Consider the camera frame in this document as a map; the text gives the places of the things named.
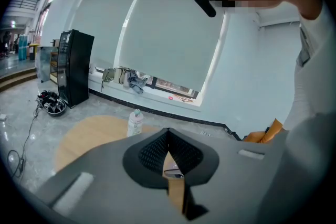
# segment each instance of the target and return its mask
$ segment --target window sill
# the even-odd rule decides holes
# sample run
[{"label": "window sill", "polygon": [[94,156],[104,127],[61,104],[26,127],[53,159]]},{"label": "window sill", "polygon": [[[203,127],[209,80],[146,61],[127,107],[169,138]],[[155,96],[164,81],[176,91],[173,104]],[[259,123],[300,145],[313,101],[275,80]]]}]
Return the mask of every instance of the window sill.
[{"label": "window sill", "polygon": [[[89,74],[89,81],[101,84],[102,76],[103,76],[102,73],[94,72],[92,74]],[[147,99],[155,100],[155,101],[158,101],[158,102],[161,102],[161,103],[166,103],[166,104],[169,104],[169,105],[180,106],[180,107],[185,108],[185,109],[201,111],[200,106],[201,106],[202,102],[201,102],[201,100],[198,100],[198,98],[196,100],[193,100],[192,103],[185,103],[185,102],[181,101],[180,99],[176,98],[172,93],[157,90],[157,89],[152,89],[148,86],[144,87],[142,94],[137,94],[131,88],[126,89],[126,88],[123,87],[123,85],[114,83],[113,81],[108,82],[108,83],[104,83],[104,88],[105,87],[109,87],[109,88],[116,89],[116,90],[119,90],[119,91],[127,92],[129,94],[138,96],[139,98],[147,98]]]}]

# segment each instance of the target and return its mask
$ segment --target stairs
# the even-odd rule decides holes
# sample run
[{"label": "stairs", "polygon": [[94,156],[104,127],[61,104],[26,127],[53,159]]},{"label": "stairs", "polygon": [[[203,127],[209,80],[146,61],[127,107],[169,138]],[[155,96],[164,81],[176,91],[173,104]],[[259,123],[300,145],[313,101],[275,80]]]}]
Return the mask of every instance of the stairs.
[{"label": "stairs", "polygon": [[36,68],[29,68],[18,71],[3,77],[0,77],[0,92],[8,90],[11,87],[24,83],[26,81],[36,79]]}]

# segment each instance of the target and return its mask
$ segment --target tiled floor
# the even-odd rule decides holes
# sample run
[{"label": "tiled floor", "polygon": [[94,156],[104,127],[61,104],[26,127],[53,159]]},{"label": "tiled floor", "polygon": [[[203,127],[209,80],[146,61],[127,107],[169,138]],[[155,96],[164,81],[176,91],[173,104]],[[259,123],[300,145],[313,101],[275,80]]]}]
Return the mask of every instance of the tiled floor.
[{"label": "tiled floor", "polygon": [[[38,91],[53,90],[57,86],[51,81],[38,83],[37,79],[15,86],[0,93],[0,114],[6,114],[7,120],[0,122],[0,150],[1,156],[7,163],[9,150],[14,149],[22,153],[23,143],[36,108]],[[25,147],[26,168],[20,179],[22,186],[32,192],[54,174],[54,155],[62,137],[79,121],[93,115],[112,115],[120,119],[128,119],[133,109],[112,101],[90,95],[89,99],[58,118],[52,118],[45,111],[39,111],[38,118],[31,128],[30,139]],[[166,118],[144,112],[144,124],[156,127],[173,127],[185,129],[209,136],[228,137],[222,127],[202,125]],[[16,168],[18,157],[15,153],[9,156],[11,168]]]},{"label": "tiled floor", "polygon": [[0,77],[35,66],[35,61],[29,60],[29,58],[19,61],[18,54],[9,54],[8,56],[8,58],[0,60]]}]

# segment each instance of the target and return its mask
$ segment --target black refrigerator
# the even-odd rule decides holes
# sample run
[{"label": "black refrigerator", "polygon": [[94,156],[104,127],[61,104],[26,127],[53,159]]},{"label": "black refrigerator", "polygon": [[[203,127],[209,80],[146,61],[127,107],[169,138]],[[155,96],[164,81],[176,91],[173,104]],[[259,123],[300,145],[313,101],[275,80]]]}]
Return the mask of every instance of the black refrigerator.
[{"label": "black refrigerator", "polygon": [[89,98],[89,65],[94,39],[74,29],[61,33],[57,61],[58,94],[70,108]]}]

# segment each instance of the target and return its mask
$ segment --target roller blind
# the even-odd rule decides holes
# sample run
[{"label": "roller blind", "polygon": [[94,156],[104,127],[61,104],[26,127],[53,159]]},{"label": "roller blind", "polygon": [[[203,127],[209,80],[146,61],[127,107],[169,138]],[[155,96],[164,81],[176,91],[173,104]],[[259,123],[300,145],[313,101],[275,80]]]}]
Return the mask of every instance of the roller blind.
[{"label": "roller blind", "polygon": [[138,0],[129,18],[120,65],[200,91],[223,21],[194,0]]},{"label": "roller blind", "polygon": [[133,0],[83,0],[72,28],[94,36],[90,62],[113,67],[122,25]]}]

